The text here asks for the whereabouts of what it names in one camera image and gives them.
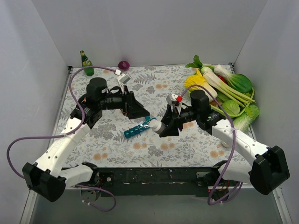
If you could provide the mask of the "white pill bottle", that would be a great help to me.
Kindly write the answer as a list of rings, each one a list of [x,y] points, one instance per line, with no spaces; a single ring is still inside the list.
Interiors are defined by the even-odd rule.
[[[157,134],[161,134],[165,128],[166,128],[165,124],[163,124],[161,121],[156,121],[155,120],[155,125],[152,129]]]

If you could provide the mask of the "teal pill organizer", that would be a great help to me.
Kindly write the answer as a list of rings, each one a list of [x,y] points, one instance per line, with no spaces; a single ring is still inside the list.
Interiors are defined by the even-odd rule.
[[[123,133],[124,133],[124,137],[125,137],[126,139],[129,139],[129,138],[132,138],[132,137],[134,137],[134,136],[136,136],[136,135],[139,135],[140,133],[142,133],[142,132],[144,132],[145,130],[149,129],[149,127],[150,127],[150,126],[149,126],[149,123],[150,123],[152,120],[156,119],[156,118],[155,118],[155,117],[146,116],[144,119],[145,119],[145,120],[144,120],[142,123],[136,125],[136,126],[133,127],[133,128],[130,128],[130,129],[124,131],[124,132],[123,132]]]

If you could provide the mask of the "white bottle cap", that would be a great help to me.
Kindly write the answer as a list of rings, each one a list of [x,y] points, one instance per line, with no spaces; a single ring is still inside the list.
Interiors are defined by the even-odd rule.
[[[152,119],[149,123],[150,128],[157,128],[158,121],[156,119]]]

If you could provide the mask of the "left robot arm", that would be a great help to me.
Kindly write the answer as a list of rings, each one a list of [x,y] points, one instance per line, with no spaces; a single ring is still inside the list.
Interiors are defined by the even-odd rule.
[[[120,109],[129,119],[149,116],[133,92],[126,86],[107,88],[101,77],[92,78],[86,94],[79,98],[79,105],[72,111],[62,137],[56,139],[34,164],[26,163],[22,172],[28,188],[50,202],[56,201],[68,187],[80,183],[93,187],[100,182],[99,168],[89,162],[63,169],[63,165],[81,139],[102,117],[103,110]]]

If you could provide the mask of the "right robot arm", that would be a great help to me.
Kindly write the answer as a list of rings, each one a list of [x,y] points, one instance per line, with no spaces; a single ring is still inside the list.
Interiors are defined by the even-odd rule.
[[[203,90],[191,92],[191,106],[182,107],[182,97],[167,96],[167,109],[161,121],[150,126],[159,137],[179,136],[183,124],[196,121],[198,126],[210,135],[220,139],[237,151],[247,162],[246,166],[230,165],[228,161],[213,167],[207,176],[216,185],[227,180],[251,184],[259,193],[268,195],[290,177],[284,151],[269,147],[232,127],[222,114],[210,108],[208,96]]]

